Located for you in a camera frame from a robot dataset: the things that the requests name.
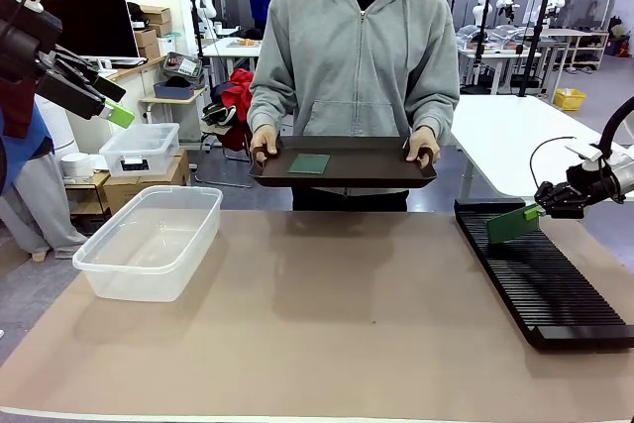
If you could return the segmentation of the person's left hand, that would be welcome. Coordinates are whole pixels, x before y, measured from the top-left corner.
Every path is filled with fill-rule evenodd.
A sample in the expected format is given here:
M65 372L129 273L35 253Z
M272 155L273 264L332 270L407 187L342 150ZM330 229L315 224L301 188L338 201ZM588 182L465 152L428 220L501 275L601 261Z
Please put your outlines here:
M427 126L421 126L413 131L409 138L409 152L407 161L417 162L421 169L424 169L430 163L436 163L441 157L441 150L436 141L435 133ZM432 155L419 156L422 150L429 150Z

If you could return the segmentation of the person's right hand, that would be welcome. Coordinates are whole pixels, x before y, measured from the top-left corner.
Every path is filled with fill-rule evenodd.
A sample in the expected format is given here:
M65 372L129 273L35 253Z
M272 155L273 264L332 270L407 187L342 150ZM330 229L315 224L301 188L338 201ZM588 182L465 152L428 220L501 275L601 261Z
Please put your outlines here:
M269 158L277 155L277 130L272 125L263 125L254 132L251 140L250 152L252 159L258 163L265 163Z

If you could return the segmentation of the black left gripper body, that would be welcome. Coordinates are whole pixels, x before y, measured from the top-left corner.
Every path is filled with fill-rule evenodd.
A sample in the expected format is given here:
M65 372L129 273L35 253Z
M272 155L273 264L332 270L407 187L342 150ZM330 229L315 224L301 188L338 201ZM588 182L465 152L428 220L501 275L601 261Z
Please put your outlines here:
M54 49L61 32L61 20L49 12L1 0L1 78L39 78L46 70L41 55Z

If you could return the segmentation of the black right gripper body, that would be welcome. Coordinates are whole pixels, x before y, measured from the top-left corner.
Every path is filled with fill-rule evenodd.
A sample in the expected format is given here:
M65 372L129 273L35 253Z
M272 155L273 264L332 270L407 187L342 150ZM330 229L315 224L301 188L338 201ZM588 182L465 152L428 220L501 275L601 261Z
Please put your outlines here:
M597 204L618 199L618 185L612 168L603 161L592 162L591 165L596 165L597 169L586 170L583 164L568 168L568 204Z

